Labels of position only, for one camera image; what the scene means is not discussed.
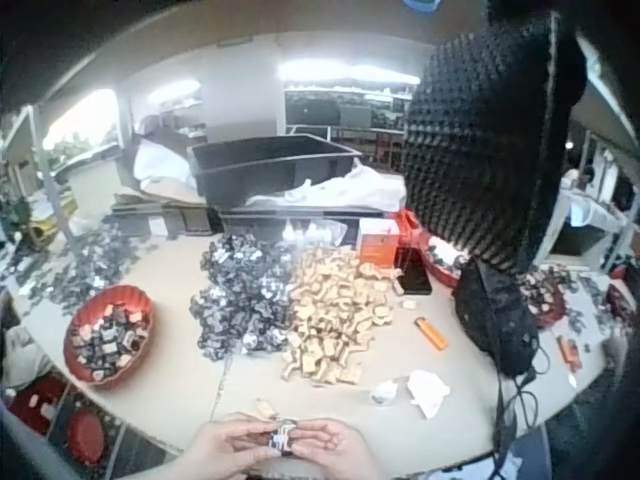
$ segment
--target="hand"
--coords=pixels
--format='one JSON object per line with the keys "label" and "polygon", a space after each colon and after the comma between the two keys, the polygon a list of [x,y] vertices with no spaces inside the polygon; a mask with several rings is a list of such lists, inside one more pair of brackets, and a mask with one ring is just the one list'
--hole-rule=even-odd
{"label": "hand", "polygon": [[267,446],[276,422],[242,416],[238,420],[203,425],[189,448],[174,462],[175,478],[222,480],[257,463],[280,456]]}
{"label": "hand", "polygon": [[334,480],[385,479],[360,432],[342,422],[301,420],[289,437],[297,457],[320,465]]}

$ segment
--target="workbench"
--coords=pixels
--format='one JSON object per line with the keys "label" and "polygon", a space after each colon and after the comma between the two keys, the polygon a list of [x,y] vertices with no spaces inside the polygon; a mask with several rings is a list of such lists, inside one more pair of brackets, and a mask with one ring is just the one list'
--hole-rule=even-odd
{"label": "workbench", "polygon": [[[279,354],[237,353],[214,363],[197,348],[201,328],[189,313],[189,304],[207,284],[199,265],[211,240],[162,240],[124,278],[122,283],[136,285],[152,299],[157,329],[143,364],[113,390],[88,388],[69,374],[62,345],[70,317],[60,307],[45,300],[30,310],[23,323],[56,367],[90,399],[173,453],[186,448],[204,422],[237,411],[257,415],[258,397],[284,417],[333,417],[357,427],[392,475],[456,465],[491,451],[498,376],[492,361],[463,332],[450,289],[431,278],[432,295],[411,297],[417,301],[416,310],[397,306],[392,325],[375,329],[370,350],[357,354],[363,366],[359,385],[313,387],[299,375],[285,382],[280,378],[284,363]],[[600,285],[607,284],[606,276],[592,275]],[[10,289],[17,311],[24,314],[29,310],[27,299],[17,285]],[[626,289],[622,290],[635,307]],[[579,292],[566,294],[565,300],[567,307],[583,312],[586,328],[577,336],[565,317],[541,332],[546,355],[539,351],[534,366],[548,371],[527,388],[539,401],[538,423],[570,404],[606,366],[600,343],[607,335],[598,328],[591,298],[580,285]],[[427,318],[448,339],[447,349],[438,352],[425,340],[413,323],[418,316]],[[578,343],[583,367],[575,374],[562,359],[556,342],[559,335]],[[416,369],[436,373],[451,388],[435,418],[425,419],[410,403],[404,383],[392,405],[371,402],[369,392],[374,386]],[[510,395],[506,388],[505,395]],[[517,414],[522,434],[519,407]],[[319,469],[295,459],[277,459],[261,470],[275,477],[322,477]]]}

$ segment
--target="round red tray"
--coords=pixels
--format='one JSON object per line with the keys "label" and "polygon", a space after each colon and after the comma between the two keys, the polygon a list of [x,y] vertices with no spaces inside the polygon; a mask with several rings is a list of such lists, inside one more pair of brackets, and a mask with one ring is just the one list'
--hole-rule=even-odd
{"label": "round red tray", "polygon": [[[78,362],[75,348],[71,343],[71,335],[72,332],[76,331],[79,327],[83,325],[93,325],[100,320],[108,305],[122,305],[125,309],[132,312],[142,312],[148,323],[149,335],[141,342],[140,350],[126,367],[118,370],[115,375],[111,377],[96,381],[91,376],[91,371]],[[147,355],[151,339],[153,338],[154,327],[153,306],[146,293],[131,285],[118,285],[108,288],[89,299],[71,319],[71,323],[67,327],[67,333],[64,337],[64,361],[69,371],[78,380],[92,386],[112,388],[126,380]]]}
{"label": "round red tray", "polygon": [[67,430],[71,455],[81,463],[95,465],[104,452],[104,429],[98,416],[88,409],[73,414]]}

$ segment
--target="white plastic bag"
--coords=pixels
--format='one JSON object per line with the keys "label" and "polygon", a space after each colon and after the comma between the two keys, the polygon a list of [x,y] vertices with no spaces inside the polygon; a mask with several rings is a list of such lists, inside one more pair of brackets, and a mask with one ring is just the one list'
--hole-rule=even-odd
{"label": "white plastic bag", "polygon": [[318,185],[307,180],[282,196],[256,195],[247,200],[252,206],[365,207],[397,212],[404,207],[407,190],[399,175],[383,176],[363,166],[357,159],[344,177]]}

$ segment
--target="ceiling light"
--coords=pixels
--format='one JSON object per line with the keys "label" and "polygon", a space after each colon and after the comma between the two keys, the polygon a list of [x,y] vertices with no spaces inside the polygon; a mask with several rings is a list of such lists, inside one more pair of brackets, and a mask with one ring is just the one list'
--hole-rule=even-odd
{"label": "ceiling light", "polygon": [[278,73],[282,80],[337,80],[348,77],[349,67],[333,60],[296,60],[281,65]]}
{"label": "ceiling light", "polygon": [[179,80],[154,90],[149,94],[147,100],[153,105],[160,105],[187,96],[198,90],[200,86],[200,82],[197,80]]}
{"label": "ceiling light", "polygon": [[409,85],[418,85],[420,83],[420,79],[413,75],[406,75],[385,68],[372,67],[371,65],[357,65],[352,67],[350,77],[364,82],[408,83]]}
{"label": "ceiling light", "polygon": [[281,65],[278,73],[283,80],[299,82],[351,78],[363,82],[406,83],[409,85],[420,83],[420,79],[413,75],[371,65],[349,66],[335,60],[294,60]]}
{"label": "ceiling light", "polygon": [[382,95],[377,93],[367,93],[364,96],[365,100],[374,100],[376,102],[393,102],[393,97],[391,95]]}

